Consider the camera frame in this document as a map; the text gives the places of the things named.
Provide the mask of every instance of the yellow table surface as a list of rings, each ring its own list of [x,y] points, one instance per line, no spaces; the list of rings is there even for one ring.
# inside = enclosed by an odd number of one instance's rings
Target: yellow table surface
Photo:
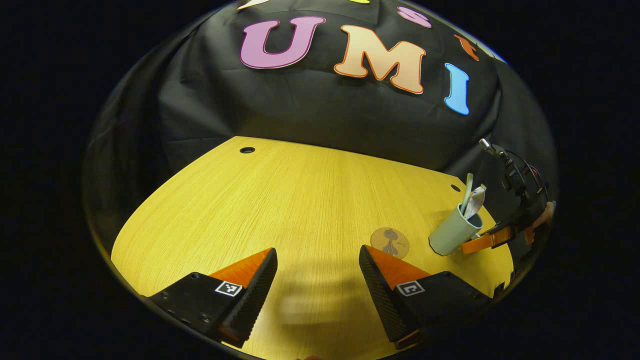
[[[256,150],[243,154],[243,147]],[[429,246],[464,191],[457,177],[412,165],[236,136],[156,190],[120,231],[111,260],[151,296],[190,272],[211,274],[274,247],[278,272],[241,351],[264,359],[379,359],[397,350],[358,266],[375,230],[402,232],[410,243],[403,260],[430,274],[448,270],[490,297],[509,284],[506,246],[449,256]],[[479,214],[483,231],[495,225],[487,210]]]

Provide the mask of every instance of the round coaster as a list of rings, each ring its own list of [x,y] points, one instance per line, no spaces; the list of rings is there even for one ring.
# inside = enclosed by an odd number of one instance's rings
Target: round coaster
[[[371,246],[402,259],[409,253],[409,240],[396,229],[381,227],[371,235]]]

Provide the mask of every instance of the cup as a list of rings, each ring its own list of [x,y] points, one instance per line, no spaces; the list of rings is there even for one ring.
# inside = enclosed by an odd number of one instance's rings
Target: cup
[[[454,252],[463,242],[477,237],[482,229],[482,218],[475,214],[469,220],[462,216],[462,203],[429,236],[429,244],[436,253],[446,256]]]

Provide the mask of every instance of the black fabric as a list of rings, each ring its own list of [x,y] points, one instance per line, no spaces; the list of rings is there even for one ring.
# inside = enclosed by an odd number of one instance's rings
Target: black fabric
[[[518,206],[518,199],[500,185],[502,163],[478,146],[487,137],[536,166],[550,183],[550,198],[557,198],[550,130],[534,96],[508,64],[479,48],[480,61],[475,61],[446,24],[430,18],[433,27],[424,28],[397,13],[397,6],[420,11],[416,6],[379,0],[360,5],[280,0],[239,12],[232,4],[194,22],[141,60],[102,112],[87,161],[89,208],[104,214],[94,221],[90,216],[90,223],[103,234],[99,237],[106,250],[128,216],[160,184],[237,135],[367,154],[463,182],[472,172],[474,186],[487,186],[485,206],[499,221]],[[326,22],[316,28],[301,61],[281,69],[242,64],[245,27],[279,20],[266,42],[266,51],[278,53],[291,43],[294,26],[289,21],[311,15]],[[348,40],[340,29],[344,24],[374,30],[387,49],[400,41],[425,49],[424,93],[396,88],[390,76],[378,81],[371,71],[365,78],[337,74],[333,66],[342,62]],[[444,103],[450,91],[445,63],[470,76],[469,115]],[[364,66],[370,69],[366,58]]]

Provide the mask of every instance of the black background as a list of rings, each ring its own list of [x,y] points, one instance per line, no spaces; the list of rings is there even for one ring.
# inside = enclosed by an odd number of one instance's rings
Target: black background
[[[80,201],[81,156],[102,102],[153,46],[219,1],[13,5],[4,34],[3,147],[9,230],[6,358],[218,358],[125,291],[94,247]],[[559,153],[560,199],[548,247],[486,316],[425,350],[437,358],[631,358],[632,8],[559,1],[424,5],[497,51],[536,94]],[[12,284],[19,285],[14,289]]]

